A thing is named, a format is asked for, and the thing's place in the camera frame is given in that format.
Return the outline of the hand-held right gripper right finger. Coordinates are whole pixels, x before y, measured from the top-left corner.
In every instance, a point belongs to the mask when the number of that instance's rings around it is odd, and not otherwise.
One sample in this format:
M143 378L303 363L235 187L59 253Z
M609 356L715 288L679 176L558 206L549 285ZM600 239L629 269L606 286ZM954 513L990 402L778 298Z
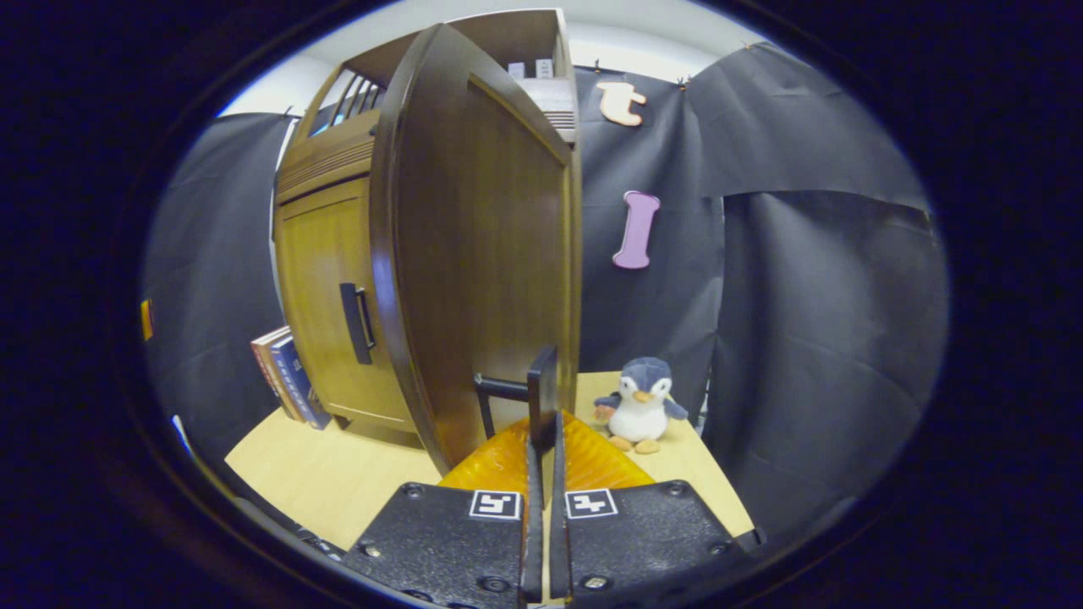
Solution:
M569 608L686 608L734 584L761 548L687 480L655 482L573 414L557 418L550 589Z

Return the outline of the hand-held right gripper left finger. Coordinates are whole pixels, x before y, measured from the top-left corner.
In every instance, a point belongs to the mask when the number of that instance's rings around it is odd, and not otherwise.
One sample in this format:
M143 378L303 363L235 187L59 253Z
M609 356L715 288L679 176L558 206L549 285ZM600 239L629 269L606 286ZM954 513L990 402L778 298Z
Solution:
M349 548L344 566L444 608L542 599L542 467L536 414L508 425L438 483L407 481Z

